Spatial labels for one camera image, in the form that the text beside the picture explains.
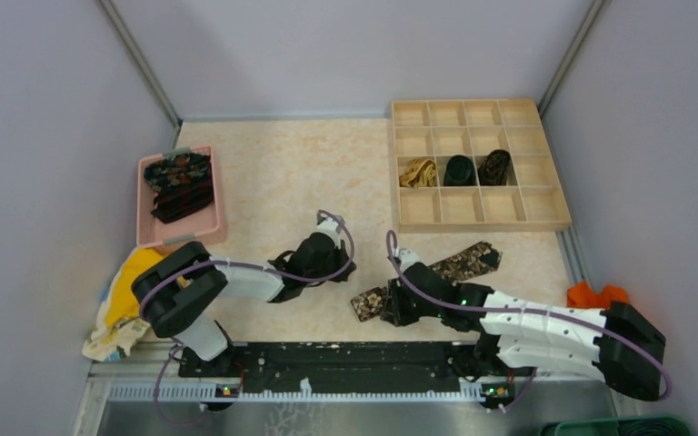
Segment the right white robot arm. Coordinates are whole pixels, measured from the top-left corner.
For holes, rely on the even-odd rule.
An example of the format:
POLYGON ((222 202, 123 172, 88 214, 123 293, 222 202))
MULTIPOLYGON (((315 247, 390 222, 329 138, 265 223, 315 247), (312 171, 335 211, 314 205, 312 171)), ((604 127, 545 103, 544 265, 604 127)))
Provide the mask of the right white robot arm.
POLYGON ((633 305, 579 309, 529 302, 490 286, 446 280, 414 252, 392 247, 397 274, 382 317, 403 327, 436 318, 476 332, 475 361, 487 374, 504 368, 571 372, 639 401, 672 391, 663 365, 665 336, 633 305))

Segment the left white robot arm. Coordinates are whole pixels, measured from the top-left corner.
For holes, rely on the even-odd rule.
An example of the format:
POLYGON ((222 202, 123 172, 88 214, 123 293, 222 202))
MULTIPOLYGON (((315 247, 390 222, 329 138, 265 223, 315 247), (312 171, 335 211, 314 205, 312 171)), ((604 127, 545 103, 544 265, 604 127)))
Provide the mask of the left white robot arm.
POLYGON ((215 376, 236 363, 233 342, 206 314, 219 297, 288 302, 308 287, 345 282, 355 271, 355 243, 342 216, 320 210, 314 231, 294 250, 265 263, 213 257, 192 241, 142 272, 131 284, 138 314, 155 336, 192 352, 215 376))

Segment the brown floral patterned tie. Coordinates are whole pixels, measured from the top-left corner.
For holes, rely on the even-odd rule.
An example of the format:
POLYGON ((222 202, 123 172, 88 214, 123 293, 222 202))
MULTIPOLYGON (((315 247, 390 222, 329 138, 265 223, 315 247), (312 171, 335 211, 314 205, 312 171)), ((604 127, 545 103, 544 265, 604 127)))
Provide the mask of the brown floral patterned tie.
MULTIPOLYGON (((502 256, 503 254, 489 242, 480 241, 456 254, 431 263, 429 267, 446 281, 465 282, 497 271, 502 256)), ((382 315, 391 299, 391 283, 361 292, 350 300, 359 322, 368 322, 382 315)))

